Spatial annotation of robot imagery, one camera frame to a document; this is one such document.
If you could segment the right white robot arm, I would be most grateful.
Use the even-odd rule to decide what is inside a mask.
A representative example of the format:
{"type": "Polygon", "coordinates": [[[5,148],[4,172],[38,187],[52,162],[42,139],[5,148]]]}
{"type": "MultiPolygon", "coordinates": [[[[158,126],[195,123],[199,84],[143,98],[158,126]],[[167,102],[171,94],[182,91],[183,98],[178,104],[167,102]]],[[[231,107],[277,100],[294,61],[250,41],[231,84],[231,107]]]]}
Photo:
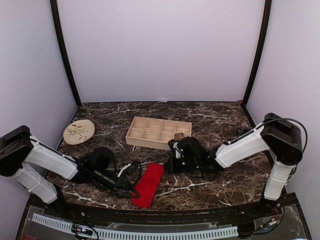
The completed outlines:
{"type": "Polygon", "coordinates": [[[164,164],[164,170],[171,174],[194,171],[215,174],[260,152],[272,152],[275,160],[264,187],[263,200],[255,205],[255,213],[266,217],[274,210],[274,202],[303,159],[308,136],[302,134],[307,133],[306,127],[298,120],[270,112],[254,128],[210,151],[195,137],[170,140],[168,145],[172,156],[164,164]]]}

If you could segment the beige ribbed sock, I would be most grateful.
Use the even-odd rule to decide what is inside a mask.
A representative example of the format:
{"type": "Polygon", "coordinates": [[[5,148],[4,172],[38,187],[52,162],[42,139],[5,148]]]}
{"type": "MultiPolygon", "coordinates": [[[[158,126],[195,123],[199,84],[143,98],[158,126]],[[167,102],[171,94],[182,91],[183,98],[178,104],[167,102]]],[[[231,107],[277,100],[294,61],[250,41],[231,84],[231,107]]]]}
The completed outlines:
{"type": "Polygon", "coordinates": [[[183,134],[182,132],[176,133],[176,134],[174,135],[174,140],[175,140],[176,142],[181,141],[183,138],[184,138],[184,134],[183,134]]]}

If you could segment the red sock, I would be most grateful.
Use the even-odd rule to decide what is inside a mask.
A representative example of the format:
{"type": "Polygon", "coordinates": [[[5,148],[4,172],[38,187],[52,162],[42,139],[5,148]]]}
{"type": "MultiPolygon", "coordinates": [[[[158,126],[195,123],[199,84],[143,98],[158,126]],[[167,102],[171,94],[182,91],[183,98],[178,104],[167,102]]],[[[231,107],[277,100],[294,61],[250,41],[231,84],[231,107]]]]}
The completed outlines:
{"type": "Polygon", "coordinates": [[[152,204],[164,170],[164,165],[160,163],[150,163],[147,166],[141,180],[135,186],[135,190],[140,194],[140,197],[131,199],[135,206],[148,208],[152,204]]]}

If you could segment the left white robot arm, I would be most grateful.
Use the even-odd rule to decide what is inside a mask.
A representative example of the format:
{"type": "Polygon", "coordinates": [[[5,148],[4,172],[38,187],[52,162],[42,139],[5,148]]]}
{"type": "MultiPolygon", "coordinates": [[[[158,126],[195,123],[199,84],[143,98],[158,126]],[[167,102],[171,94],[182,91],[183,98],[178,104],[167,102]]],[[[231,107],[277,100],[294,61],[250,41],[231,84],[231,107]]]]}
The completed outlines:
{"type": "Polygon", "coordinates": [[[29,127],[21,125],[0,138],[0,175],[17,181],[28,192],[38,196],[60,218],[67,218],[70,206],[63,201],[59,188],[47,181],[35,168],[53,172],[75,184],[97,182],[123,198],[139,198],[124,172],[109,171],[116,164],[114,153],[98,147],[83,159],[65,155],[39,141],[29,127]]]}

